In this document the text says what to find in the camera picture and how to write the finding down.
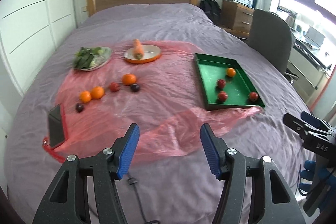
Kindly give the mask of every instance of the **orange plate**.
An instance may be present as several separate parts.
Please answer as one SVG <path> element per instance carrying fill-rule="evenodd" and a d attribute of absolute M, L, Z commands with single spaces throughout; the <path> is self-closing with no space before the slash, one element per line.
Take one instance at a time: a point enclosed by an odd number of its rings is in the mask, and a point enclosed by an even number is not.
<path fill-rule="evenodd" d="M 133 64 L 149 63 L 161 57 L 161 49 L 154 45 L 142 45 L 143 58 L 138 60 L 133 55 L 133 48 L 128 49 L 124 53 L 125 60 Z"/>

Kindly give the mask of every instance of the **black cable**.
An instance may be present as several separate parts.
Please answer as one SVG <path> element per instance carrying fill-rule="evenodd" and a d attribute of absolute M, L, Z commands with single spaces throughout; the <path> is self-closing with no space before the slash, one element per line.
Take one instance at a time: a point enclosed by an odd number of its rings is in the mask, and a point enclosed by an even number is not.
<path fill-rule="evenodd" d="M 308 193 L 306 193 L 306 194 L 302 193 L 302 191 L 301 191 L 300 188 L 299 188 L 299 193 L 302 196 L 307 196 L 307 195 L 311 194 L 315 189 L 317 189 L 318 187 L 320 187 L 322 185 L 322 183 L 325 183 L 332 176 L 332 174 L 335 171 L 336 171 L 336 166 L 334 167 L 334 169 L 332 170 L 332 172 L 329 175 L 327 175 L 323 180 L 320 180 L 320 182 L 313 189 L 311 189 Z"/>
<path fill-rule="evenodd" d="M 142 208 L 142 203 L 141 203 L 141 200 L 140 200 L 139 192 L 138 192 L 137 186 L 135 185 L 138 181 L 134 177 L 132 177 L 129 172 L 127 173 L 127 176 L 128 176 L 128 179 L 127 179 L 128 184 L 131 185 L 134 189 L 135 196 L 136 196 L 136 199 L 137 199 L 138 204 L 139 204 L 140 213 L 141 213 L 142 219 L 144 221 L 144 224 L 160 224 L 159 220 L 147 221 L 145 213 L 144 213 L 143 208 Z"/>
<path fill-rule="evenodd" d="M 302 164 L 300 164 L 299 173 L 298 173 L 298 175 L 297 175 L 297 182 L 296 182 L 296 189 L 295 189 L 295 194 L 294 194 L 294 196 L 296 196 L 296 192 L 297 192 L 297 190 L 298 190 L 298 188 L 299 188 L 299 183 L 300 183 L 300 181 L 301 181 L 301 167 L 302 167 Z"/>

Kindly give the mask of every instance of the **metal screw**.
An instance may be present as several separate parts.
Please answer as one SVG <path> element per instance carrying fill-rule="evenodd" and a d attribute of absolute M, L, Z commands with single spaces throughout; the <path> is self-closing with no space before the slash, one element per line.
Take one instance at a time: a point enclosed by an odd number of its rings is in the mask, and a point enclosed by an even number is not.
<path fill-rule="evenodd" d="M 263 156 L 262 160 L 264 162 L 271 162 L 272 161 L 271 157 L 269 157 L 269 156 Z"/>
<path fill-rule="evenodd" d="M 67 160 L 68 161 L 74 161 L 76 159 L 76 155 L 69 155 Z"/>
<path fill-rule="evenodd" d="M 105 148 L 105 149 L 103 150 L 103 153 L 104 153 L 105 155 L 110 155 L 110 154 L 112 153 L 112 149 L 111 149 L 111 148 Z"/>
<path fill-rule="evenodd" d="M 229 149 L 227 150 L 227 152 L 228 152 L 228 154 L 230 154 L 230 155 L 236 155 L 236 154 L 237 154 L 237 150 L 235 150 L 234 148 L 229 148 Z"/>

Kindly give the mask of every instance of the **carrot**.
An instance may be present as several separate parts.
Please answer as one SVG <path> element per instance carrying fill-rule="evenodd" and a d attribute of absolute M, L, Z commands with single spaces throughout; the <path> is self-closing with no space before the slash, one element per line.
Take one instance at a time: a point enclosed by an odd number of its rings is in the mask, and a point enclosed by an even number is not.
<path fill-rule="evenodd" d="M 134 39 L 133 44 L 134 44 L 133 55 L 136 59 L 141 60 L 143 58 L 143 48 L 139 39 Z"/>

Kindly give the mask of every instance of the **plate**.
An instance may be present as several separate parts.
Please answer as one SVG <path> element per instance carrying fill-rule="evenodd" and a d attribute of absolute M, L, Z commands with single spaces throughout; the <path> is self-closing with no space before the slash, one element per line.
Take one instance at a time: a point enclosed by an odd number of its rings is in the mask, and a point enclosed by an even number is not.
<path fill-rule="evenodd" d="M 161 57 L 161 49 L 154 45 L 142 45 L 143 58 L 138 60 L 133 55 L 133 48 L 129 48 L 124 53 L 125 60 L 133 64 L 143 64 L 152 62 Z"/>
<path fill-rule="evenodd" d="M 101 49 L 104 51 L 104 53 L 101 56 L 94 57 L 93 60 L 97 62 L 97 64 L 89 69 L 81 69 L 82 71 L 93 71 L 96 69 L 99 69 L 103 67 L 107 62 L 110 61 L 111 55 L 112 55 L 112 49 L 109 47 L 101 47 Z"/>

